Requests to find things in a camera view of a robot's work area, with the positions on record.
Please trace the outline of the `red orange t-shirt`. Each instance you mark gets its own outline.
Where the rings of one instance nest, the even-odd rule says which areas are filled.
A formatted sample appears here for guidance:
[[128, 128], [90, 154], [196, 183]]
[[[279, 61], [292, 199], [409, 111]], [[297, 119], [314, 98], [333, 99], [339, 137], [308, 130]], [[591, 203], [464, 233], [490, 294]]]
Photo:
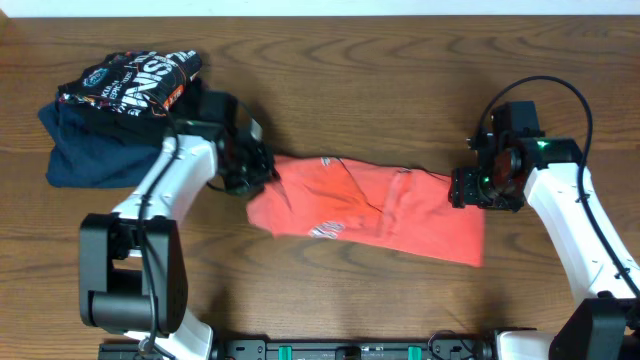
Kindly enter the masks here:
[[482, 210], [455, 208], [451, 180], [337, 157], [276, 159], [278, 179], [246, 207], [273, 236], [351, 241], [472, 267], [483, 263]]

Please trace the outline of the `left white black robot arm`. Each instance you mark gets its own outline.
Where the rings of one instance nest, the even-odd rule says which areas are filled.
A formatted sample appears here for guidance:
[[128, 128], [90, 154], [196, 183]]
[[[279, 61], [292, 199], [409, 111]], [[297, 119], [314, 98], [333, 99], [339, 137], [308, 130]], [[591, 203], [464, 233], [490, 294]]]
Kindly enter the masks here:
[[256, 120], [178, 122], [137, 188], [79, 229], [82, 322], [127, 337], [100, 346], [101, 359], [218, 359], [213, 328], [188, 308], [179, 227], [201, 189], [220, 177], [223, 192], [248, 194], [274, 174]]

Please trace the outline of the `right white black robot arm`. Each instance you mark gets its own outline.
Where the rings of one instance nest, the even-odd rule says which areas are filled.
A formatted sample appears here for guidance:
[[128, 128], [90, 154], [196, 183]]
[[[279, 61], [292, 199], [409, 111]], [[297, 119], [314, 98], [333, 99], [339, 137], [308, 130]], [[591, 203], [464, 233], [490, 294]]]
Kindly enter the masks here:
[[493, 336], [493, 359], [636, 359], [639, 266], [601, 206], [582, 153], [570, 138], [493, 136], [467, 141], [477, 165], [452, 173], [453, 207], [541, 219], [569, 281], [576, 308], [556, 334], [516, 328]]

